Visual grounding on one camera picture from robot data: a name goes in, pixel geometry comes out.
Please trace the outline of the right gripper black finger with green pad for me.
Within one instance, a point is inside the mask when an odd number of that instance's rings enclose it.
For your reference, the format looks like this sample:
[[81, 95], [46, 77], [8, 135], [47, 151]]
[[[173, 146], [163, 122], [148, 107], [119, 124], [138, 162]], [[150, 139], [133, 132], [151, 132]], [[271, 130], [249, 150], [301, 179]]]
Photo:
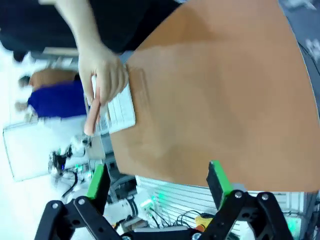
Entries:
[[273, 193], [252, 196], [234, 189], [217, 160], [209, 163], [206, 181], [217, 213], [200, 236], [201, 240], [226, 240], [237, 221], [246, 222], [256, 240], [293, 239]]

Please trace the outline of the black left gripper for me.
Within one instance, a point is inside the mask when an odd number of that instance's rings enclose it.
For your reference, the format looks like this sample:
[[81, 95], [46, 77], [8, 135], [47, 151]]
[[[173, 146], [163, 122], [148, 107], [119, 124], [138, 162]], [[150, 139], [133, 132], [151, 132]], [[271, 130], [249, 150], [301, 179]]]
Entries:
[[[49, 155], [48, 173], [55, 177], [63, 175], [67, 157], [58, 151]], [[49, 201], [41, 216], [36, 240], [70, 240], [76, 229], [85, 228], [96, 240], [131, 240], [131, 236], [119, 235], [103, 217], [111, 185], [105, 164], [95, 170], [87, 195], [64, 204], [60, 200]]]

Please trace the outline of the person's left hand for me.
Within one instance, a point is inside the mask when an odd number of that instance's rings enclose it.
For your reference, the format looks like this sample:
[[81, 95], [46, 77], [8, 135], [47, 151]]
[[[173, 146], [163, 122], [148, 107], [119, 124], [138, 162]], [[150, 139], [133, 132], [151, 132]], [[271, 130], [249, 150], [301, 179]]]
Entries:
[[78, 48], [78, 70], [89, 104], [97, 98], [102, 106], [128, 84], [128, 72], [119, 57], [104, 45]]

